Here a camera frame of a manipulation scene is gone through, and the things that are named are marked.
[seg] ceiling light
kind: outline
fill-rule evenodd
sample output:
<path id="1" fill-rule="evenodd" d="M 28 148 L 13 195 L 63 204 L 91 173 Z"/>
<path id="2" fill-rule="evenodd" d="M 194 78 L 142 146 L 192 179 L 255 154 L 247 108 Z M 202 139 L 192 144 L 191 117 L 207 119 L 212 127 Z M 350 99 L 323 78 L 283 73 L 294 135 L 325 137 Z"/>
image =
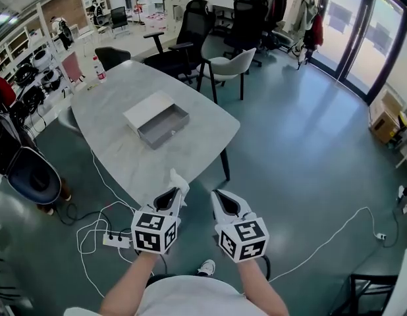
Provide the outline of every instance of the ceiling light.
<path id="1" fill-rule="evenodd" d="M 4 23 L 4 21 L 6 21 L 8 18 L 10 18 L 11 16 L 9 14 L 0 14 L 0 24 Z"/>

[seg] glass door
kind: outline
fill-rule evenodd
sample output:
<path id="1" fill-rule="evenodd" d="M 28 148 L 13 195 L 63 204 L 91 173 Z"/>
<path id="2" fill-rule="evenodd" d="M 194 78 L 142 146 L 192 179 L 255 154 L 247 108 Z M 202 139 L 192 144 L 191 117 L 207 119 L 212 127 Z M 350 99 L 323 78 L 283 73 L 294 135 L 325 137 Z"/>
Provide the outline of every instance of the glass door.
<path id="1" fill-rule="evenodd" d="M 324 42 L 311 62 L 368 101 L 396 50 L 404 9 L 396 0 L 328 0 L 326 5 Z"/>

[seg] black table leg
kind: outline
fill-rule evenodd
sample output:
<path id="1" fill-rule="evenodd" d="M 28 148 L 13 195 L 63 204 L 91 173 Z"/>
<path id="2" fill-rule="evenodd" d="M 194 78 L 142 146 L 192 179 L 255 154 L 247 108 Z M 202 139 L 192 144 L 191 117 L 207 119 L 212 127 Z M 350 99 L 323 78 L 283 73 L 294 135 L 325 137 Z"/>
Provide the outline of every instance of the black table leg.
<path id="1" fill-rule="evenodd" d="M 224 149 L 221 154 L 221 162 L 223 164 L 223 169 L 225 173 L 225 177 L 227 178 L 227 181 L 230 181 L 230 168 L 229 168 L 229 159 L 227 158 L 227 151 Z"/>

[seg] green floor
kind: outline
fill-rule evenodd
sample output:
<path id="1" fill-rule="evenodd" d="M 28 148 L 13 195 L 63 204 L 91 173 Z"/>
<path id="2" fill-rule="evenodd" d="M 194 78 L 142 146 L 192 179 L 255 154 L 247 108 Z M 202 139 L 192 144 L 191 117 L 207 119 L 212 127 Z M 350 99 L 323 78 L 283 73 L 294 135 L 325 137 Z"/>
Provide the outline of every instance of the green floor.
<path id="1" fill-rule="evenodd" d="M 394 168 L 401 156 L 393 155 L 369 133 L 362 101 L 310 65 L 296 71 L 295 61 L 284 53 L 259 56 L 263 67 L 252 67 L 246 76 L 244 101 L 239 100 L 239 79 L 219 87 L 220 106 L 241 123 L 227 149 L 231 181 L 224 183 L 217 159 L 191 183 L 188 207 L 181 211 L 179 238 L 166 256 L 169 272 L 177 274 L 191 273 L 212 258 L 217 263 L 215 277 L 239 290 L 234 264 L 212 238 L 209 193 L 213 189 L 224 187 L 236 193 L 264 218 L 271 235 L 267 255 L 274 277 L 305 260 L 363 206 L 371 208 L 377 231 L 387 234 L 391 243 L 396 234 L 392 216 L 396 190 L 407 184 L 407 165 Z M 207 80 L 202 93 L 211 98 Z M 38 145 L 68 180 L 79 214 L 114 201 L 82 138 L 55 121 L 39 136 Z M 111 187 L 135 205 L 100 169 Z M 35 311 L 30 314 L 62 315 L 70 306 L 96 311 L 101 297 L 87 281 L 76 249 L 76 231 L 94 219 L 64 226 L 57 216 L 41 213 L 6 184 L 0 189 L 9 194 L 0 195 L 0 223 L 9 242 L 3 252 L 32 299 Z M 127 208 L 114 206 L 107 214 L 113 229 L 130 226 Z M 369 255 L 358 273 L 396 274 L 407 248 L 407 215 L 399 214 L 398 220 L 400 238 L 394 248 L 379 246 L 364 211 L 310 262 L 276 280 L 273 286 L 291 315 L 326 315 L 346 277 Z M 106 293 L 128 263 L 115 249 L 98 243 L 97 251 L 84 259 L 88 274 Z M 85 250 L 91 250 L 93 238 L 85 244 Z M 122 254 L 131 260 L 136 257 L 133 250 Z M 159 261 L 155 273 L 162 272 Z"/>

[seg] door frame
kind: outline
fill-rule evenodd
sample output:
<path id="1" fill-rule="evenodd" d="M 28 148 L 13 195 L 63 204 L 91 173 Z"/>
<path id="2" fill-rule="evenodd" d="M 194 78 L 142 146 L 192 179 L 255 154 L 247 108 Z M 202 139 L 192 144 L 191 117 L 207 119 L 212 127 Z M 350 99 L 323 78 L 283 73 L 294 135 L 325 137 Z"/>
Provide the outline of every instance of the door frame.
<path id="1" fill-rule="evenodd" d="M 328 2 L 329 0 L 321 0 L 321 6 L 326 7 Z M 340 63 L 338 64 L 337 69 L 334 70 L 313 57 L 310 59 L 310 63 L 317 66 L 321 70 L 324 70 L 327 74 L 331 75 L 341 84 L 354 92 L 358 97 L 363 99 L 368 105 L 371 104 L 371 102 L 381 91 L 382 87 L 385 85 L 385 82 L 387 81 L 387 78 L 391 73 L 391 70 L 398 58 L 407 34 L 407 6 L 400 0 L 393 0 L 393 2 L 395 2 L 402 8 L 402 18 L 398 27 L 398 31 L 396 33 L 394 43 L 390 48 L 385 64 L 383 65 L 376 81 L 373 83 L 367 94 L 356 87 L 353 83 L 348 81 L 346 79 L 346 76 L 354 63 L 354 60 L 356 59 L 365 38 L 365 34 L 369 27 L 369 23 L 373 13 L 373 8 L 375 6 L 375 0 L 362 0 L 362 2 L 360 3 L 353 31 L 350 35 L 350 39 L 348 40 L 346 49 L 342 54 L 342 58 L 340 60 Z M 326 8 L 323 8 L 321 11 L 321 16 L 323 18 L 325 18 L 325 12 Z"/>

